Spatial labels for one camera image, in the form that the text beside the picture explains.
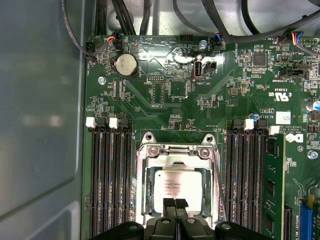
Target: blue pcie slot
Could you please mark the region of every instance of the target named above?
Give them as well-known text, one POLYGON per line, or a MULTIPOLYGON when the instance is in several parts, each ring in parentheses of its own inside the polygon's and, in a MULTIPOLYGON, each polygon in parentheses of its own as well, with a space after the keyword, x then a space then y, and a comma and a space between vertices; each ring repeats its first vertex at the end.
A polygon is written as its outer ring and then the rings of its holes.
POLYGON ((300 207, 300 239, 312 240, 313 210, 307 206, 300 207))

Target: screw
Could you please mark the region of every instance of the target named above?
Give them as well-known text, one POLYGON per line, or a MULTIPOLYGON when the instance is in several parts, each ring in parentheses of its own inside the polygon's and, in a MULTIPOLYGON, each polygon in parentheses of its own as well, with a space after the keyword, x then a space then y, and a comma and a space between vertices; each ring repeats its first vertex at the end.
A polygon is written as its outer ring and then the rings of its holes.
POLYGON ((149 150, 148 150, 148 153, 149 153, 149 155, 150 155, 151 157, 154 157, 154 156, 157 156, 157 155, 158 155, 159 150, 158 150, 157 147, 151 146, 151 147, 149 148, 149 150))
POLYGON ((206 49, 208 47, 208 42, 206 40, 201 40, 199 42, 199 48, 206 49))
POLYGON ((99 83, 100 85, 104 85, 106 82, 107 82, 107 79, 106 79, 104 76, 100 76, 100 77, 98 78, 98 83, 99 83))
POLYGON ((188 218, 188 219, 186 220, 186 222, 187 222, 188 224, 194 224, 194 223, 196 222, 196 220, 194 220, 193 218, 188 218))
POLYGON ((319 157, 319 154, 314 150, 310 150, 310 151, 308 151, 307 157, 309 159, 314 160, 314 159, 317 159, 319 157))
POLYGON ((225 230, 230 230, 231 229, 231 226, 229 224, 222 224, 221 227, 225 230))
POLYGON ((198 61, 201 61, 201 60, 202 60, 202 55, 201 55, 201 54, 197 55, 197 56, 196 56, 196 59, 197 59, 198 61))
POLYGON ((207 148, 200 149, 200 157, 207 158, 207 157, 209 157, 209 154, 210 154, 210 152, 207 148))

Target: black cable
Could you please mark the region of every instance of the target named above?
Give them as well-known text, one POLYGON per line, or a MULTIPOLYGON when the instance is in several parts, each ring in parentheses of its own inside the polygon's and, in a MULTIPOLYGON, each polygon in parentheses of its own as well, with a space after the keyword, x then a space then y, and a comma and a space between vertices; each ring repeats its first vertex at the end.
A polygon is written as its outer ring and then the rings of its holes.
POLYGON ((72 42, 75 44, 75 46, 81 51, 83 52, 84 54, 86 54, 87 56, 91 56, 91 57, 94 57, 100 53, 102 53, 106 46, 109 44, 107 41, 105 41, 101 47, 95 51, 95 52, 90 52, 90 51, 87 51, 85 50, 81 45, 80 43, 77 41, 75 35, 74 35, 74 32, 72 31, 71 29, 71 26, 70 26, 70 23, 69 23, 69 18, 68 18, 68 14, 67 14, 67 9, 66 9, 66 0, 61 0, 61 10, 62 10, 62 15, 63 15, 63 21, 64 21, 64 25, 66 27, 66 30, 68 31, 68 34, 72 40, 72 42))
POLYGON ((199 34, 203 34, 209 37, 214 37, 215 33, 213 32, 208 32, 208 31, 204 31, 201 28, 198 28, 197 26, 193 25, 191 22, 189 22, 185 16, 182 14, 182 12, 180 11, 178 4, 177 4, 177 0, 172 0, 172 4, 173 4, 173 10, 175 12, 175 15, 178 17, 178 19, 187 27, 191 28, 192 30, 195 30, 197 33, 199 34))
POLYGON ((213 24, 216 26, 218 31, 221 33, 223 36, 225 42, 230 42, 230 34, 227 31, 224 23, 222 22, 219 13, 217 11, 216 5, 213 0, 201 0, 202 4, 204 6, 204 9, 208 16, 210 17, 211 21, 213 24))
POLYGON ((100 35, 107 35, 107 0, 100 0, 100 35))
POLYGON ((121 8, 120 6, 118 5, 118 0, 111 0, 112 4, 113 4, 113 7, 114 7, 114 11, 118 17, 118 21, 120 23, 120 26, 121 26, 121 29, 122 29, 122 32, 124 35, 130 35, 129 34, 129 29, 127 27, 127 23, 124 19, 124 16, 122 14, 122 11, 121 11, 121 8))
POLYGON ((254 23, 251 21, 251 17, 248 9, 248 0, 241 0, 241 12, 245 25, 253 35, 259 34, 259 30, 256 28, 254 23))
POLYGON ((140 26, 139 35, 147 35, 150 12, 151 12, 151 2, 150 2, 150 0, 144 0, 143 18, 142 18, 142 22, 141 22, 141 26, 140 26))
POLYGON ((95 16, 94 16, 94 35, 100 35, 100 2, 101 0, 95 1, 95 16))
POLYGON ((319 53, 319 52, 311 51, 311 50, 305 48, 304 46, 301 46, 300 44, 296 44, 295 46, 296 46, 298 49, 306 52, 307 54, 315 55, 315 56, 320 56, 320 53, 319 53))
POLYGON ((124 3, 124 0, 118 0, 118 4, 120 6, 121 12, 123 14, 124 20, 126 22, 126 25, 128 27, 128 30, 130 32, 130 35, 137 35, 135 31, 134 24, 131 21, 130 14, 128 12, 127 6, 124 3))
POLYGON ((284 34, 285 31, 287 30, 292 30, 292 29, 298 29, 305 24, 311 22, 312 20, 320 17, 320 10, 310 14, 309 16, 306 16, 292 24, 289 24, 287 26, 278 28, 276 30, 268 31, 265 33, 260 33, 257 35, 250 35, 250 36, 234 36, 230 35, 227 32, 225 32, 225 26, 218 14, 217 8, 213 2, 213 0, 202 0, 203 6, 205 7, 205 10, 207 11, 209 17, 211 18, 212 22, 215 24, 215 26, 218 28, 220 31, 221 35, 224 37, 225 41, 227 43, 251 43, 251 42, 256 42, 262 39, 267 39, 267 38, 274 38, 274 37, 279 37, 284 34))

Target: sticker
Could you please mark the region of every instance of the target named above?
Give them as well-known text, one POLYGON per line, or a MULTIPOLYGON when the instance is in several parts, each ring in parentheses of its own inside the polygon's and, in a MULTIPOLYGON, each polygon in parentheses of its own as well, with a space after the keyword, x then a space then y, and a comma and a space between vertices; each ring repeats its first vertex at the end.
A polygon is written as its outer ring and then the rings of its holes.
POLYGON ((291 124, 291 112, 290 111, 276 111, 275 112, 275 124, 291 124))
POLYGON ((288 135, 285 136, 285 140, 287 140, 289 143, 292 143, 293 141, 297 143, 303 143, 304 142, 304 135, 303 134, 292 134, 289 133, 288 135))

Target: motherboard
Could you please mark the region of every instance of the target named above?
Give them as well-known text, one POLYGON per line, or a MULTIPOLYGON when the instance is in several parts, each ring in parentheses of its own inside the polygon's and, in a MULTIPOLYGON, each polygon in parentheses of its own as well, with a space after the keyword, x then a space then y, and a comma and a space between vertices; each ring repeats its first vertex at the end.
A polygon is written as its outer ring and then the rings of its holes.
POLYGON ((318 239, 320 57, 193 35, 92 36, 87 50, 105 41, 86 64, 82 239, 146 224, 163 198, 212 228, 318 239))

